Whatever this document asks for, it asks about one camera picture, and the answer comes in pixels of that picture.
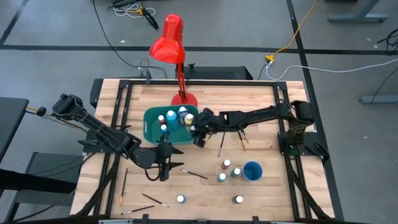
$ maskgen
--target yellow cable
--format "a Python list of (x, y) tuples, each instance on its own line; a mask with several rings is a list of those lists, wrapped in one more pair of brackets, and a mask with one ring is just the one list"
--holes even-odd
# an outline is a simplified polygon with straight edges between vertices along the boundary
[(27, 106), (26, 108), (28, 108), (28, 109), (30, 109), (30, 110), (34, 110), (34, 111), (39, 111), (39, 109), (31, 108), (31, 107), (29, 107), (29, 106)]
[(317, 4), (317, 0), (315, 0), (315, 2), (313, 3), (312, 7), (310, 8), (310, 10), (308, 10), (307, 14), (304, 16), (303, 20), (302, 20), (301, 23), (298, 25), (297, 30), (296, 30), (296, 33), (295, 33), (294, 36), (292, 37), (292, 40), (290, 41), (290, 43), (288, 44), (288, 46), (286, 46), (286, 47), (284, 47), (284, 48), (281, 48), (281, 49), (277, 50), (277, 51), (276, 51), (275, 53), (273, 53), (272, 55), (267, 55), (267, 56), (266, 56), (266, 59), (268, 59), (268, 60), (270, 60), (270, 61), (273, 62), (273, 61), (275, 60), (275, 59), (274, 59), (274, 56), (275, 56), (277, 53), (279, 53), (279, 52), (281, 52), (281, 51), (283, 51), (283, 50), (289, 48), (289, 47), (293, 44), (293, 41), (294, 41), (294, 39), (296, 38), (296, 35), (298, 34), (298, 32), (299, 32), (299, 30), (300, 30), (300, 28), (301, 28), (301, 25), (304, 23), (304, 21), (305, 21), (305, 19), (307, 18), (307, 16), (312, 12), (312, 9), (314, 8), (314, 6), (315, 6), (316, 4)]
[[(36, 112), (39, 111), (39, 109), (37, 109), (37, 108), (31, 108), (30, 106), (27, 106), (26, 108), (29, 109), (29, 110), (32, 110), (32, 111), (36, 111)], [(64, 123), (69, 124), (71, 128), (76, 128), (76, 129), (81, 129), (81, 130), (83, 130), (83, 131), (86, 131), (86, 130), (84, 130), (82, 127), (74, 126), (74, 124), (71, 124), (71, 123), (69, 123), (68, 121), (66, 121), (66, 120), (64, 120), (64, 119), (62, 119), (62, 118), (61, 118), (60, 120), (63, 121)]]

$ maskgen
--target wooden tabletop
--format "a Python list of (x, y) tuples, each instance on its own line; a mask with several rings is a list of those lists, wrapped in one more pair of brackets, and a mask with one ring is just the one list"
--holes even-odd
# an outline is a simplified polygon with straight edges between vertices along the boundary
[[(95, 116), (107, 125), (111, 124), (118, 84), (118, 79), (105, 79), (99, 96)], [(290, 101), (307, 100), (302, 82), (287, 82), (287, 88)], [(142, 140), (141, 146), (154, 146), (143, 137), (145, 111), (151, 107), (169, 105), (177, 90), (177, 85), (133, 85), (127, 125), (131, 125), (128, 131)], [(269, 86), (190, 85), (188, 91), (198, 99), (199, 111), (208, 107), (216, 114), (219, 111), (251, 111), (275, 105), (274, 93)], [(121, 105), (124, 105), (125, 96), (124, 92)], [(119, 112), (119, 123), (121, 115), (122, 111)], [(142, 169), (122, 158), (111, 217), (142, 218), (142, 214), (147, 213), (151, 219), (252, 220), (253, 216), (258, 216), (260, 220), (293, 220), (285, 162), (279, 152), (278, 131), (276, 120), (248, 126), (245, 129), (249, 139), (247, 151), (243, 151), (237, 133), (226, 133), (220, 157), (217, 154), (222, 133), (213, 135), (204, 148), (193, 144), (175, 145), (184, 154), (173, 155), (172, 161), (184, 162), (185, 165), (172, 169), (170, 179), (165, 182), (149, 181)], [(313, 128), (309, 127), (307, 131), (313, 131)], [(96, 154), (81, 168), (71, 214), (79, 211), (97, 188), (103, 157), (103, 154)], [(225, 159), (231, 161), (227, 171), (221, 170), (221, 163)], [(256, 161), (262, 166), (263, 175), (260, 180), (249, 182), (242, 177), (230, 177), (233, 168), (242, 168), (248, 161)], [(323, 211), (333, 217), (321, 160), (316, 156), (302, 156), (302, 165), (308, 191)], [(126, 168), (128, 173), (124, 201), (120, 206)], [(181, 168), (204, 175), (208, 180), (184, 173)], [(152, 169), (149, 174), (155, 177), (156, 172), (156, 169)], [(217, 181), (220, 172), (227, 174), (223, 183)], [(297, 188), (296, 192), (300, 214), (304, 217), (302, 198)], [(106, 189), (101, 213), (104, 213), (107, 194)], [(170, 208), (158, 205), (142, 194), (154, 197)], [(186, 197), (183, 204), (177, 202), (177, 196), (181, 194)], [(236, 195), (243, 197), (242, 204), (232, 203), (232, 198)], [(121, 215), (121, 212), (149, 205), (155, 207)]]

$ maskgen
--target blue cup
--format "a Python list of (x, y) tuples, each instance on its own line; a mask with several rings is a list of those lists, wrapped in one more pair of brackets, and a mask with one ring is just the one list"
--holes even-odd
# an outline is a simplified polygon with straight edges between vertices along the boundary
[(262, 168), (257, 162), (248, 162), (243, 167), (243, 178), (250, 181), (259, 180), (262, 176)]

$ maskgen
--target teal plastic bin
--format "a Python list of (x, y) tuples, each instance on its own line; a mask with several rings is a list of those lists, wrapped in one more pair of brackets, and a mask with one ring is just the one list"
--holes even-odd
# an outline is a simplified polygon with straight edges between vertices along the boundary
[[(160, 106), (155, 108), (149, 108), (145, 111), (144, 114), (144, 138), (146, 141), (152, 142), (157, 144), (156, 141), (160, 139), (163, 135), (162, 131), (160, 130), (160, 123), (158, 121), (159, 115), (163, 115), (166, 117), (166, 114), (169, 110), (172, 110), (177, 113), (178, 109), (181, 106), (184, 106), (189, 113), (193, 114), (194, 116), (198, 115), (198, 108), (193, 105), (176, 105), (176, 106)], [(193, 136), (188, 131), (189, 127), (179, 125), (176, 130), (172, 130), (167, 125), (167, 129), (169, 130), (169, 142), (174, 144), (189, 144), (192, 143)]]

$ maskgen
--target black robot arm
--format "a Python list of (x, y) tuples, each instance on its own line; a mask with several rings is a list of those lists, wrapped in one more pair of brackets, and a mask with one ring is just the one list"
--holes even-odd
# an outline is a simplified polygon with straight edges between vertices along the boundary
[(194, 121), (194, 144), (198, 147), (205, 145), (207, 134), (219, 132), (235, 132), (242, 130), (250, 124), (282, 118), (289, 122), (291, 129), (288, 131), (290, 142), (302, 140), (305, 128), (313, 124), (310, 104), (305, 101), (278, 103), (275, 106), (255, 111), (222, 111), (218, 116), (212, 110), (205, 108)]
[(130, 159), (143, 169), (150, 169), (153, 164), (158, 164), (159, 175), (156, 179), (165, 181), (169, 178), (169, 170), (181, 163), (166, 162), (172, 154), (183, 154), (174, 148), (171, 143), (161, 138), (156, 147), (140, 147), (141, 140), (126, 130), (115, 130), (108, 127), (83, 107), (81, 99), (74, 95), (62, 94), (61, 98), (53, 105), (52, 116), (57, 119), (75, 120), (94, 131), (97, 138), (105, 145), (112, 148), (125, 159)]

